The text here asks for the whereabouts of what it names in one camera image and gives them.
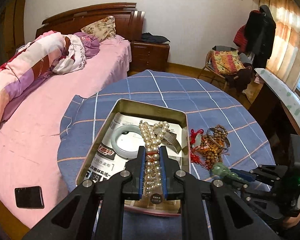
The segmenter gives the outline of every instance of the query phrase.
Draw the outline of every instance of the pink bed sheet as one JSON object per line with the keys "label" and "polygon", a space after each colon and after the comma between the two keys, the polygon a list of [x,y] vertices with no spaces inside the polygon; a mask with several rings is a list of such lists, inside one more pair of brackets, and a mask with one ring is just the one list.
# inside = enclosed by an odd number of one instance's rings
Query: pink bed sheet
{"label": "pink bed sheet", "polygon": [[[130,43],[118,36],[100,43],[84,69],[53,76],[33,91],[0,129],[0,200],[32,228],[68,193],[57,165],[60,121],[74,95],[87,98],[126,78]],[[44,209],[16,207],[14,188],[41,186]]]}

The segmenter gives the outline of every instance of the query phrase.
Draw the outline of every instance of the robotic arm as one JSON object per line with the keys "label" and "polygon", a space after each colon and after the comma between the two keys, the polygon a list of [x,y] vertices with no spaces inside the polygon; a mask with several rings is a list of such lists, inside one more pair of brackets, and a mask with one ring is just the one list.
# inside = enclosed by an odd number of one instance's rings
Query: robotic arm
{"label": "robotic arm", "polygon": [[[292,148],[300,150],[300,137],[292,137]],[[285,171],[283,167],[277,170],[277,166],[269,165],[253,170],[251,174],[256,180],[267,180],[272,176],[267,181],[272,186],[270,192],[250,190],[246,184],[241,184],[241,197],[232,188],[238,188],[239,182],[228,181],[227,185],[226,178],[223,181],[215,179],[211,183],[198,180],[180,170],[178,162],[168,158],[164,146],[159,152],[164,198],[181,200],[183,240],[209,239],[203,200],[207,205],[213,239],[216,240],[279,240],[270,226],[282,221],[287,214],[295,216],[300,212],[294,202],[300,194],[299,151],[298,154],[293,152],[297,159]],[[139,147],[137,158],[129,160],[124,171],[98,183],[83,181],[23,240],[90,240],[101,200],[94,239],[122,239],[124,200],[140,200],[142,197],[144,160],[145,148]]]}

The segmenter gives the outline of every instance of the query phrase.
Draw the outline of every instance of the coat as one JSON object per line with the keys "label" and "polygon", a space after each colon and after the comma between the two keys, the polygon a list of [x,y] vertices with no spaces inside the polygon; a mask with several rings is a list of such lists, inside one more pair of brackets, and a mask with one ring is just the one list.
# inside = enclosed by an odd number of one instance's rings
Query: coat
{"label": "coat", "polygon": [[246,51],[252,51],[257,56],[269,59],[272,54],[276,24],[269,8],[260,6],[259,12],[250,12],[244,29],[248,40]]}

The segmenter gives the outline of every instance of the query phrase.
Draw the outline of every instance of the nightstand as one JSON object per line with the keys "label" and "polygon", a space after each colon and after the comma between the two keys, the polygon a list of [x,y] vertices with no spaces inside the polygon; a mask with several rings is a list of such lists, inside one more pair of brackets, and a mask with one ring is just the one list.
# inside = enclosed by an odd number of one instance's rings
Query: nightstand
{"label": "nightstand", "polygon": [[130,71],[141,72],[151,69],[164,72],[167,67],[169,51],[168,44],[132,41]]}

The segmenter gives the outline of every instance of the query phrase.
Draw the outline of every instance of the wooden headboard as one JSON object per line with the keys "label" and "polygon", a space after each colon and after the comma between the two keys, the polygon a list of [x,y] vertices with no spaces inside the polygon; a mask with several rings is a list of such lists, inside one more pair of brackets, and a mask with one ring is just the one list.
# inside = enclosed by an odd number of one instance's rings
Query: wooden headboard
{"label": "wooden headboard", "polygon": [[80,32],[81,28],[109,15],[115,17],[116,33],[130,41],[141,40],[145,12],[136,10],[136,3],[103,3],[73,9],[45,19],[36,38],[50,30],[62,34]]}

